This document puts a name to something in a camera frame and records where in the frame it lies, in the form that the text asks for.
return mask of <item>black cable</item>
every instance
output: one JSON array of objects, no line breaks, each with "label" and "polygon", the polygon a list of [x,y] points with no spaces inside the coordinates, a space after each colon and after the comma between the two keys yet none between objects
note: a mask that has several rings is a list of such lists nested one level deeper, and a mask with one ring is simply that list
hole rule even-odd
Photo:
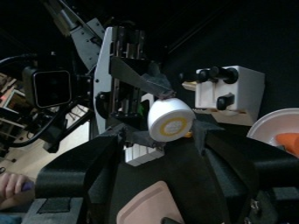
[{"label": "black cable", "polygon": [[74,106],[78,104],[78,101],[74,101],[70,105],[66,106],[66,108],[63,108],[58,114],[55,115],[55,117],[48,121],[48,123],[44,125],[44,127],[40,129],[40,131],[34,135],[34,137],[23,142],[23,143],[12,143],[10,141],[7,141],[3,137],[0,137],[0,143],[7,146],[7,147],[15,147],[15,148],[20,148],[27,146],[28,144],[34,143],[42,136],[43,132],[52,126],[52,124],[60,119],[62,115],[66,115],[67,111],[74,108]]},{"label": "black cable", "polygon": [[14,57],[10,57],[10,58],[6,58],[6,59],[2,59],[0,60],[0,67],[4,67],[18,61],[22,61],[22,60],[35,60],[38,58],[38,54],[36,53],[26,53],[26,54],[22,54],[22,55],[18,55],[18,56],[14,56]]}]

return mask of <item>black knob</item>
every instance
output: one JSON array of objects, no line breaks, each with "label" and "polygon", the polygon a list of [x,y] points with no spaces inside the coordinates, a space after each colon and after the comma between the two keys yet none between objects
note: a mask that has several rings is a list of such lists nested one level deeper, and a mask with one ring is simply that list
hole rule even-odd
[{"label": "black knob", "polygon": [[227,106],[231,105],[234,102],[235,102],[234,94],[226,94],[221,96],[217,103],[218,110],[226,110]]},{"label": "black knob", "polygon": [[179,73],[179,82],[185,83],[186,81],[193,82],[198,80],[198,74],[193,72]]},{"label": "black knob", "polygon": [[223,80],[227,84],[234,84],[239,79],[239,71],[234,68],[223,68],[214,66],[210,69],[210,77],[213,79]]}]

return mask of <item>white paper cup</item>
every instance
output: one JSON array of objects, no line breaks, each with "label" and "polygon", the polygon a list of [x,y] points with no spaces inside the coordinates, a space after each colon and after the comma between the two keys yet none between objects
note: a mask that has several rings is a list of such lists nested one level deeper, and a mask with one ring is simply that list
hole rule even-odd
[{"label": "white paper cup", "polygon": [[190,131],[194,119],[195,114],[182,100],[157,100],[147,117],[151,138],[158,142],[179,139]]}]

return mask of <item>wire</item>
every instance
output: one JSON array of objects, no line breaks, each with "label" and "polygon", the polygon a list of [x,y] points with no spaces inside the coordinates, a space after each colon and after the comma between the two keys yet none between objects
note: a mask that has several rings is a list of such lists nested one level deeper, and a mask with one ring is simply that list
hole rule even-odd
[{"label": "wire", "polygon": [[22,54],[22,55],[18,55],[18,56],[14,56],[14,57],[10,57],[10,58],[6,58],[6,59],[2,59],[0,60],[0,67],[4,67],[18,61],[22,61],[22,60],[34,60],[38,58],[38,54],[36,53],[26,53],[26,54]]}]

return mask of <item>person's hand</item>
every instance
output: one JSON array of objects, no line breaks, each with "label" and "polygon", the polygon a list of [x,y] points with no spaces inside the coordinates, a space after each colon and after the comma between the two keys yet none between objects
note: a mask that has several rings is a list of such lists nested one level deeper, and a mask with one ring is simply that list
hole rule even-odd
[{"label": "person's hand", "polygon": [[0,176],[0,198],[2,200],[11,199],[23,190],[24,183],[30,179],[24,175],[4,173]]}]

